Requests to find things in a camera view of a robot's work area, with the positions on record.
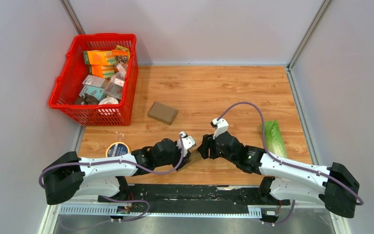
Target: tape roll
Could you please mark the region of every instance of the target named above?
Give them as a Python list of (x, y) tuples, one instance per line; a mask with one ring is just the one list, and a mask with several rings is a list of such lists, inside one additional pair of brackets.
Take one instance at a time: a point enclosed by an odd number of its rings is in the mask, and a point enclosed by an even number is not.
[(99, 102), (99, 105), (105, 105), (105, 104), (115, 104), (115, 105), (117, 105), (118, 103), (119, 103), (119, 101), (117, 99), (112, 98), (112, 97), (106, 97)]
[[(120, 102), (112, 97), (106, 97), (102, 99), (98, 105), (117, 105)], [(115, 112), (118, 112), (119, 115), (121, 115), (118, 111), (118, 109), (99, 109), (98, 112), (100, 112), (103, 116), (109, 116)]]
[(116, 142), (111, 144), (105, 151), (105, 157), (117, 157), (126, 155), (130, 152), (130, 148), (124, 142)]

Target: green lettuce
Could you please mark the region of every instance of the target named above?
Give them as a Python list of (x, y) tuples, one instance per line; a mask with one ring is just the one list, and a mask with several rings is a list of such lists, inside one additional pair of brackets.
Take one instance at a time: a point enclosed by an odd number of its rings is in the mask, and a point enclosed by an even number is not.
[(286, 148), (279, 129), (279, 122), (277, 120), (269, 120), (266, 121), (264, 125), (266, 127), (265, 136), (267, 149), (278, 156), (287, 158)]

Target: small brown box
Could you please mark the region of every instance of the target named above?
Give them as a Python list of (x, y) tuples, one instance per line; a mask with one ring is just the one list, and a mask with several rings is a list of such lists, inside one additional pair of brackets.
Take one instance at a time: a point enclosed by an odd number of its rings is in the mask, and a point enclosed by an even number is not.
[(177, 115), (177, 112), (178, 111), (172, 107), (155, 102), (148, 112), (148, 117), (171, 125), (175, 119), (175, 116)]

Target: white bracket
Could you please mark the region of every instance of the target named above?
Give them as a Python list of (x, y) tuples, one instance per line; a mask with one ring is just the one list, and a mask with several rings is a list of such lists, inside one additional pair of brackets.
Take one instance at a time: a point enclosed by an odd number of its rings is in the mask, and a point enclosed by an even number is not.
[(216, 118), (213, 119), (211, 125), (213, 126), (213, 128), (216, 129), (214, 131), (213, 139), (216, 139), (216, 137), (218, 137), (220, 134), (224, 132), (227, 132), (228, 130), (228, 123), (224, 118), (221, 118), (219, 120), (217, 120)]
[[(193, 139), (192, 136), (188, 136), (185, 132), (180, 132), (183, 146), (184, 146), (184, 155), (185, 157), (187, 155), (187, 152), (191, 150), (192, 148), (196, 147), (196, 141)], [(181, 142), (180, 140), (177, 141), (177, 147), (181, 149)]]
[(323, 193), (323, 191), (318, 191), (305, 184), (278, 177), (270, 185), (270, 194), (277, 200), (290, 199), (324, 205), (324, 202), (319, 198), (320, 193)]

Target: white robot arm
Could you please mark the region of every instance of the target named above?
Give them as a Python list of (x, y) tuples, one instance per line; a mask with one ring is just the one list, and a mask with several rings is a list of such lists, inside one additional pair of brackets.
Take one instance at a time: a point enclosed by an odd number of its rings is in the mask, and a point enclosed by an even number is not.
[(356, 198), (328, 179), (336, 177), (357, 194), (359, 183), (342, 164), (317, 166), (283, 158), (262, 148), (244, 146), (227, 131), (223, 118), (214, 119), (211, 125), (214, 134), (204, 135), (198, 148), (202, 157), (223, 157), (246, 173), (265, 175), (259, 192), (266, 199), (308, 201), (323, 204), (343, 217), (354, 216)]
[(99, 195), (99, 201), (103, 196), (123, 199), (120, 191), (128, 186), (124, 177), (165, 174), (153, 171), (164, 165), (173, 165), (172, 171), (179, 170), (187, 163), (189, 150), (195, 146), (194, 139), (181, 132), (178, 141), (166, 138), (152, 147), (117, 157), (79, 158), (76, 152), (68, 152), (43, 171), (45, 185), (41, 186), (45, 188), (49, 205), (86, 195)]

